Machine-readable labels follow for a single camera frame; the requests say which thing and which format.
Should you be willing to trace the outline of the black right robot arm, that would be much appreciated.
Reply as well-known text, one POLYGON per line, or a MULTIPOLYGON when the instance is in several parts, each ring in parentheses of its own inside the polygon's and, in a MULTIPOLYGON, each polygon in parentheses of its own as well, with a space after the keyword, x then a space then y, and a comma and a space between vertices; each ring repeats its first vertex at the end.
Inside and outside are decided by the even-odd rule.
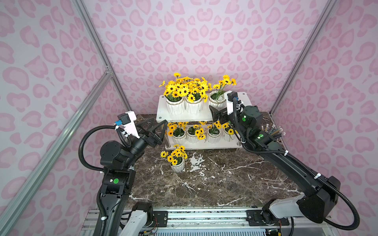
POLYGON ((229 124, 237 131, 242 147, 260 155, 293 180, 301 194, 286 199, 271 199, 261 210, 257 220, 274 225, 282 218, 306 217, 314 223, 323 222, 341 230, 352 231, 360 225, 360 216, 352 202, 340 191, 341 182, 334 176, 326 177, 305 165, 281 146, 272 135, 261 128, 263 115, 257 106, 236 106, 227 109, 209 107, 212 120, 229 124), (339 200, 343 200, 353 215, 350 225, 339 225, 327 219, 339 200))

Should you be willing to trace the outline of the sunflower pot top second-left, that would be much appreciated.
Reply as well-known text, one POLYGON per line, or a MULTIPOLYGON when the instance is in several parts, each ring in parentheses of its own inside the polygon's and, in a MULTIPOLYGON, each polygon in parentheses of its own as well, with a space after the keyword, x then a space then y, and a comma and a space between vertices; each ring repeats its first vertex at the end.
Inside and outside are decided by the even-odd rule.
POLYGON ((180 93, 186 101, 186 109, 190 114, 198 114, 203 109, 204 103, 208 101, 208 91, 211 85, 205 78, 184 77, 180 93))

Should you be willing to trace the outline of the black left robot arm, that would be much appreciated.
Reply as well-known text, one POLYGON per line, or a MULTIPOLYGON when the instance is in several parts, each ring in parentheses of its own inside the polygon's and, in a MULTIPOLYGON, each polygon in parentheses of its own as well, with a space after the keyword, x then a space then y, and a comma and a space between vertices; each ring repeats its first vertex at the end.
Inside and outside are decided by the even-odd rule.
POLYGON ((156 147, 163 143, 167 125, 166 120, 157 123, 153 118, 138 122, 136 130, 140 133, 140 137, 132 138, 130 144, 127 144, 125 138, 122 137, 124 129, 116 125, 97 126, 89 130, 82 138, 78 149, 80 162, 90 170, 104 173, 96 196, 99 217, 94 235, 117 235, 136 175, 133 166, 148 146, 156 147), (84 146, 92 134, 103 129, 115 130, 120 141, 108 141, 102 145, 99 151, 101 166, 96 167, 85 160, 84 146))

